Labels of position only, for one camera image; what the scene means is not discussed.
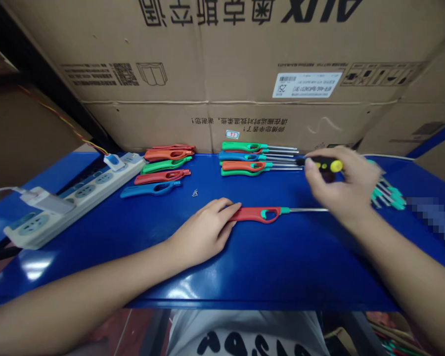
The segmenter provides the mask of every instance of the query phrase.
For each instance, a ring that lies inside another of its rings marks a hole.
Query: black lettering on shirt
[[[198,355],[204,354],[204,352],[206,351],[208,346],[211,349],[211,351],[214,352],[215,354],[218,353],[219,350],[221,349],[221,345],[219,343],[218,336],[216,335],[216,333],[214,331],[210,331],[201,340],[201,342],[199,343],[198,349],[196,350]]]
[[[310,353],[300,344],[295,345],[295,356],[311,356]]]
[[[268,356],[266,353],[266,351],[268,351],[268,344],[262,335],[256,336],[255,343],[256,343],[256,349],[257,349],[257,351],[259,351],[261,356]]]
[[[279,340],[277,340],[277,356],[288,356]]]
[[[231,332],[224,342],[225,350],[233,356],[247,356],[244,340],[238,332]]]

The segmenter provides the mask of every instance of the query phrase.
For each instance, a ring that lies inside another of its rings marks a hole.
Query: power strip
[[[5,235],[18,247],[29,250],[41,248],[135,177],[146,164],[136,153],[126,153],[121,160],[126,165],[117,172],[101,170],[60,195],[76,204],[69,213],[30,213],[3,229]]]

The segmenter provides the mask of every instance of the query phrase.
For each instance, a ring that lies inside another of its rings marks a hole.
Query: forearm
[[[392,295],[445,354],[445,268],[405,239],[375,211],[344,223]]]
[[[47,284],[0,307],[0,355],[57,354],[182,266],[165,244]]]

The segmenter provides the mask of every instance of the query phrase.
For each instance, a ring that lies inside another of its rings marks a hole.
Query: barcode
[[[123,86],[138,86],[140,85],[132,70],[130,63],[111,63],[114,68],[114,74],[117,77],[120,85]]]
[[[289,82],[289,81],[294,81],[296,79],[297,77],[280,77],[281,82]]]

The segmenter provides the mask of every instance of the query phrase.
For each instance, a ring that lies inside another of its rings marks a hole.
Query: person's left hand
[[[210,201],[190,217],[165,243],[185,268],[205,262],[221,252],[236,222],[227,222],[241,203],[227,198]]]

